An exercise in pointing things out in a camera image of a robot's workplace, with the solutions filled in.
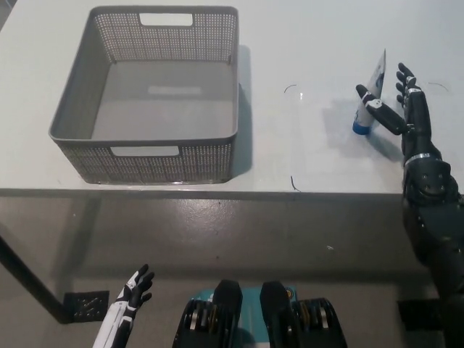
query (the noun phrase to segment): metal bracket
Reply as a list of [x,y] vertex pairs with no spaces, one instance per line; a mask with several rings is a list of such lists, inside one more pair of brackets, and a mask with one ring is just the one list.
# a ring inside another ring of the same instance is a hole
[[109,291],[67,292],[63,306],[73,323],[103,321],[108,311]]
[[406,331],[442,330],[438,299],[398,301],[399,316]]

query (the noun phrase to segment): toothpaste tube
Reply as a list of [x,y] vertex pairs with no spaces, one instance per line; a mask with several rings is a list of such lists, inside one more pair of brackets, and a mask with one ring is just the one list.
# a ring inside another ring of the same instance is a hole
[[[366,88],[371,92],[376,98],[380,99],[382,94],[382,87],[384,86],[384,77],[385,77],[385,65],[386,65],[386,50],[382,54],[382,57],[378,61],[376,70],[369,80]],[[374,123],[374,118],[370,113],[365,109],[364,104],[360,101],[359,106],[356,110],[355,121],[353,122],[353,131],[356,134],[365,136],[370,133],[370,128]]]

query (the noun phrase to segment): white robotic hand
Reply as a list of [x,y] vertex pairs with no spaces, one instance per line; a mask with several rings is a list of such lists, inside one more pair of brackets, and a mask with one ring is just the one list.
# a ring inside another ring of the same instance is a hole
[[148,265],[142,266],[124,285],[116,301],[109,307],[100,331],[94,342],[94,348],[124,348],[131,334],[137,310],[152,298],[144,294],[153,285],[154,273],[148,271]]

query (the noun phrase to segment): basket handle hole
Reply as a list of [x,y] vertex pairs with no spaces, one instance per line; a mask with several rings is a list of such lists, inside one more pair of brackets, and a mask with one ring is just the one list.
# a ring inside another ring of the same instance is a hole
[[182,26],[194,24],[194,16],[189,13],[141,13],[140,23],[146,26]]
[[116,157],[166,157],[178,156],[178,146],[118,146],[111,152]]

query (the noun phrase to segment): gray plastic basket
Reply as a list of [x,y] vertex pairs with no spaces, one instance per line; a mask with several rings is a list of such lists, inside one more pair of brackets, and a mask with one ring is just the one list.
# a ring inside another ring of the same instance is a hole
[[[142,24],[146,14],[191,22]],[[227,181],[238,49],[232,7],[97,7],[50,136],[88,183]]]

